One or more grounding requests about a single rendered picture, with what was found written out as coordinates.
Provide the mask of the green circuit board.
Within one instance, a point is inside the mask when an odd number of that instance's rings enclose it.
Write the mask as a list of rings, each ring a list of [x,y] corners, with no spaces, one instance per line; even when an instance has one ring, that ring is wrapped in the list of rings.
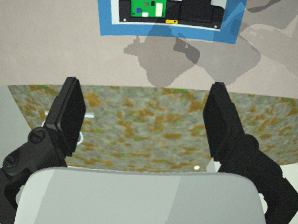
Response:
[[[131,16],[165,18],[165,12],[166,0],[131,0]]]

